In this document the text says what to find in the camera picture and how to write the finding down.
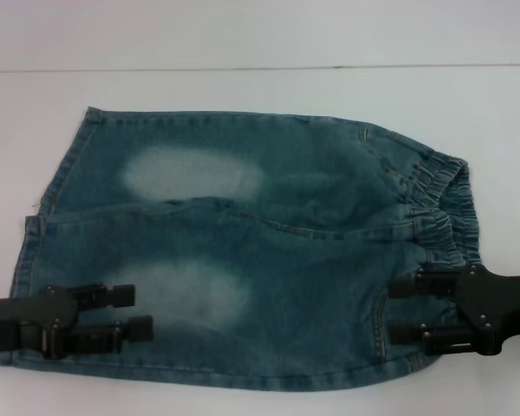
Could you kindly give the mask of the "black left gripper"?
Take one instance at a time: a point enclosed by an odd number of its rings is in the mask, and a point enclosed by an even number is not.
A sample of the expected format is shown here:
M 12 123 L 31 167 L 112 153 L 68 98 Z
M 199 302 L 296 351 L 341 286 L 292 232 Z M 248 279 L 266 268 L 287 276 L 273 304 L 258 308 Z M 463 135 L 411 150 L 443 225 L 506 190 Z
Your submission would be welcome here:
M 132 284 L 108 288 L 97 283 L 65 289 L 49 288 L 36 295 L 0 299 L 0 352 L 31 349 L 46 358 L 82 354 L 119 354 L 125 342 L 153 339 L 153 318 L 74 326 L 79 309 L 132 307 Z

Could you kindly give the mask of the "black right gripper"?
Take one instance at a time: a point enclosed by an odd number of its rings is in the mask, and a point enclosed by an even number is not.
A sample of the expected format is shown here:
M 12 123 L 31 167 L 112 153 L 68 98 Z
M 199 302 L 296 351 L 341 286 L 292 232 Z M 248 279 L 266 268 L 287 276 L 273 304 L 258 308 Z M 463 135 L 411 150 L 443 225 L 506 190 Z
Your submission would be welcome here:
M 471 324 L 428 327 L 389 325 L 393 345 L 418 345 L 426 355 L 497 355 L 520 335 L 520 276 L 500 276 L 482 265 L 462 270 L 418 270 L 388 283 L 389 298 L 453 297 Z

